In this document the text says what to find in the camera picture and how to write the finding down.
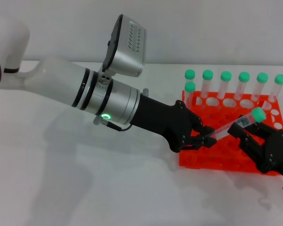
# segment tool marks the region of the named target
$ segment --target test tube rack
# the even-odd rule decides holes
[[[204,125],[215,129],[236,120],[240,115],[249,113],[253,108],[264,108],[266,120],[263,123],[276,129],[283,128],[278,100],[269,103],[268,95],[261,95],[257,102],[250,100],[251,94],[243,94],[242,99],[234,100],[234,93],[226,93],[224,99],[217,99],[217,92],[209,92],[207,98],[200,97],[200,91],[193,94],[191,111],[202,118]],[[260,144],[263,140],[254,137]],[[212,169],[260,173],[255,163],[238,147],[239,139],[227,136],[220,139],[211,148],[201,147],[199,150],[182,150],[179,153],[179,165],[190,169]],[[278,175],[269,172],[267,175]]]

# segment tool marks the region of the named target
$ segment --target white table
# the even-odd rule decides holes
[[[37,62],[23,62],[29,71]],[[98,70],[99,63],[79,63]],[[251,73],[281,66],[145,65],[140,78],[116,75],[166,104],[181,98],[184,72],[200,89],[205,69]],[[263,93],[268,93],[272,81]],[[280,94],[283,114],[283,90]],[[0,90],[0,226],[283,225],[283,177],[177,167],[160,136],[132,127],[116,132],[94,116],[22,91]]]

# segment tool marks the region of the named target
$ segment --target green test tube cap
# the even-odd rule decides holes
[[[204,80],[211,80],[213,78],[213,72],[211,70],[205,70],[202,74]]]
[[[250,80],[250,74],[248,72],[241,72],[239,74],[239,81],[248,82]]]
[[[221,78],[222,81],[230,81],[232,79],[232,73],[222,72],[220,78]]]
[[[262,110],[261,107],[256,107],[251,111],[256,122],[262,122],[266,119],[265,112]]]
[[[260,83],[266,83],[268,80],[268,75],[264,72],[261,72],[257,76],[257,81]]]
[[[278,74],[275,77],[275,83],[277,83],[278,85],[283,85],[283,74]]]
[[[191,81],[190,81],[190,82],[187,82],[187,83],[185,84],[185,86],[184,86],[184,90],[187,91],[187,92],[189,92],[189,93],[194,92],[195,89],[196,89],[196,85],[195,85],[194,82],[191,82]]]
[[[192,70],[192,69],[186,70],[185,73],[184,73],[184,77],[186,79],[194,79],[195,78],[195,71]]]

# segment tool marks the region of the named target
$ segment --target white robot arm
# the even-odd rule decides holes
[[[112,79],[116,73],[138,77],[143,70],[146,30],[129,17],[118,17],[98,72],[50,57],[32,71],[21,73],[19,67],[28,39],[29,30],[23,23],[0,16],[0,89],[29,91],[88,111],[118,131],[122,129],[111,121],[158,133],[174,152],[215,143],[216,140],[205,138],[213,129],[203,126],[201,118],[182,101],[167,106]],[[192,129],[200,134],[191,137]]]

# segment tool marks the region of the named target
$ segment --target test tube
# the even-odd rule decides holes
[[[209,86],[211,83],[211,80],[213,78],[213,72],[211,70],[205,70],[202,74],[202,88],[201,88],[201,98],[207,98],[208,97],[208,91]]]
[[[195,78],[195,71],[192,69],[188,69],[184,73],[185,82],[193,81]]]
[[[262,122],[266,119],[266,115],[262,108],[256,107],[250,113],[216,129],[209,136],[215,138],[216,140],[220,140],[226,136],[228,136],[228,130],[232,126],[234,122],[236,122],[241,127],[247,127],[255,122]]]
[[[193,93],[196,89],[194,82],[187,82],[184,86],[184,103],[188,109],[192,107]]]
[[[221,83],[220,83],[217,98],[223,99],[225,97],[225,93],[226,93],[226,90],[227,90],[228,83],[232,79],[232,73],[222,72],[220,78],[221,78]]]
[[[273,89],[268,97],[268,101],[269,102],[275,102],[275,100],[277,99],[277,96],[279,95],[281,88],[283,85],[283,74],[278,74],[275,77],[275,84],[273,86]]]
[[[263,89],[265,83],[267,82],[267,80],[268,80],[268,75],[266,73],[261,72],[261,73],[258,74],[255,89],[253,91],[253,94],[250,97],[250,99],[252,101],[258,101],[259,100],[262,89]]]
[[[235,100],[241,100],[242,95],[244,93],[244,89],[246,86],[246,83],[250,80],[250,74],[247,72],[241,72],[239,75],[239,83],[234,95]]]

